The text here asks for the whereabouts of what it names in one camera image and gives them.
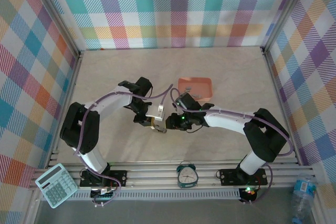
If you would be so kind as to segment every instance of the table surface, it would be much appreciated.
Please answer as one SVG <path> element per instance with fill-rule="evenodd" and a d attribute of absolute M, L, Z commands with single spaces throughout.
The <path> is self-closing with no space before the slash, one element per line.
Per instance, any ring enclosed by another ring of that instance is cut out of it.
<path fill-rule="evenodd" d="M 152 82 L 153 95 L 171 83 L 177 87 L 180 77 L 209 77 L 213 85 L 210 103 L 242 112 L 265 108 L 285 126 L 258 47 L 87 51 L 72 101 L 95 100 L 113 90 L 119 82 L 136 82 L 141 76 Z M 164 104 L 167 117 L 173 112 L 169 97 Z M 242 159 L 251 150 L 245 136 L 226 129 L 203 127 L 193 134 L 173 130 L 162 134 L 133 123 L 133 118 L 132 111 L 119 109 L 101 122 L 98 146 L 107 161 Z M 58 162 L 79 162 L 63 141 L 59 151 Z"/>

